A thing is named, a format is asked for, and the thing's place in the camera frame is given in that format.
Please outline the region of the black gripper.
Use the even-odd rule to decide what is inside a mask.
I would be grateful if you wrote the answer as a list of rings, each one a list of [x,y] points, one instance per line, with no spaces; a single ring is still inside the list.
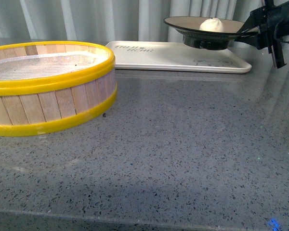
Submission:
[[[284,67],[281,43],[289,43],[283,40],[283,37],[289,36],[289,1],[276,6],[272,0],[266,0],[264,6],[250,12],[238,33],[241,36],[235,41],[259,50],[267,47],[275,68]]]

